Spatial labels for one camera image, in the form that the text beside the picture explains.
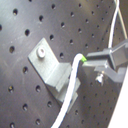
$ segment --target metal plate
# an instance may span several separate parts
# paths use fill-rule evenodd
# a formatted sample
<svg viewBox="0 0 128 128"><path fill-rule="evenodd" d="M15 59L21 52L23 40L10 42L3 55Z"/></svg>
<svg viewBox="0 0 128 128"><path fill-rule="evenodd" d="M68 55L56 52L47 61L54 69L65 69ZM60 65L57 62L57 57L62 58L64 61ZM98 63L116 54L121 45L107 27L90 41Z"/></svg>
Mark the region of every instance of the metal plate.
<svg viewBox="0 0 128 128"><path fill-rule="evenodd" d="M59 105L28 61L46 38L60 62L107 47L115 9L112 0L0 0L0 127L50 128ZM114 45L124 40L117 19ZM78 98L61 128L106 128L119 85L95 85L80 64Z"/></svg>

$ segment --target metal bracket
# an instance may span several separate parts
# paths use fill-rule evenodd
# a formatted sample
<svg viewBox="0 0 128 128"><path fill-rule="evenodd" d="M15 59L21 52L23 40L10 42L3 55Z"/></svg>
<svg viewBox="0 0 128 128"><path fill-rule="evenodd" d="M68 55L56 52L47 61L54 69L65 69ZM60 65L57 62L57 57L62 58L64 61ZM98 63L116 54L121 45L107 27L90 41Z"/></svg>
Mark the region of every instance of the metal bracket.
<svg viewBox="0 0 128 128"><path fill-rule="evenodd" d="M44 38L36 45L28 58L52 95L56 98L58 103L62 105L69 83L71 64L60 63ZM77 78L69 110L78 97L76 91L79 86L80 81Z"/></svg>
<svg viewBox="0 0 128 128"><path fill-rule="evenodd" d="M83 64L86 74L92 71L100 72L102 76L106 75L114 82L122 83L126 68L119 68L118 72L115 70L117 66L128 61L128 39L111 49L89 53L87 55L87 60L88 61ZM100 83L103 82L99 76L96 77L96 80L100 81Z"/></svg>

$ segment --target screw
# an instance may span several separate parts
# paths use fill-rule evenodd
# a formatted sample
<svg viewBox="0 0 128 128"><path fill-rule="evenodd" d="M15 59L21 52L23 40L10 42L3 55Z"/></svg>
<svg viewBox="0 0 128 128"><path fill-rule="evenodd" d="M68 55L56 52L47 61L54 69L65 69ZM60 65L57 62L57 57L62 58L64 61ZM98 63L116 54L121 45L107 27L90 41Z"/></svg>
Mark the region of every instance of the screw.
<svg viewBox="0 0 128 128"><path fill-rule="evenodd" d="M37 56L40 58L40 59L43 59L45 57L45 51L43 49L43 47L39 47L37 49Z"/></svg>
<svg viewBox="0 0 128 128"><path fill-rule="evenodd" d="M99 74L99 75L97 75L97 77L96 77L96 83L98 83L100 86L103 86L103 74L101 73L101 74Z"/></svg>

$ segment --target white wire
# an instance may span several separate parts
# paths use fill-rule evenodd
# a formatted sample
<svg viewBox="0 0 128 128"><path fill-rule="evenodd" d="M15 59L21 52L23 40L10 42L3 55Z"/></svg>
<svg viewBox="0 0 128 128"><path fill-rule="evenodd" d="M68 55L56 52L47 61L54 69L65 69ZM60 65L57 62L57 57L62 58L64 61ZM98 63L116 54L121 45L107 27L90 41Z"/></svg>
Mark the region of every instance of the white wire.
<svg viewBox="0 0 128 128"><path fill-rule="evenodd" d="M116 10L115 10L115 13L114 13L114 16L113 16L113 20L112 20L112 24L111 24L111 30L110 30L110 35L109 35L108 48L112 48L113 33L114 33L114 27L115 27L115 22L116 22L116 16L117 16L117 13L118 13L118 10L119 10L119 4L120 4L120 1L117 0Z"/></svg>
<svg viewBox="0 0 128 128"><path fill-rule="evenodd" d="M75 82L76 82L76 75L77 75L77 69L78 69L78 65L79 65L79 61L82 59L83 55L78 53L73 61L73 65L72 65L72 71L71 71L71 76L70 76L70 81L69 81L69 85L68 85L68 89L67 89L67 93L64 99L64 103L61 107L60 113L58 114L54 124L52 125L51 128L59 128L66 113L68 110L68 107L70 105L71 99L72 99L72 95L73 95L73 91L74 91L74 87L75 87Z"/></svg>

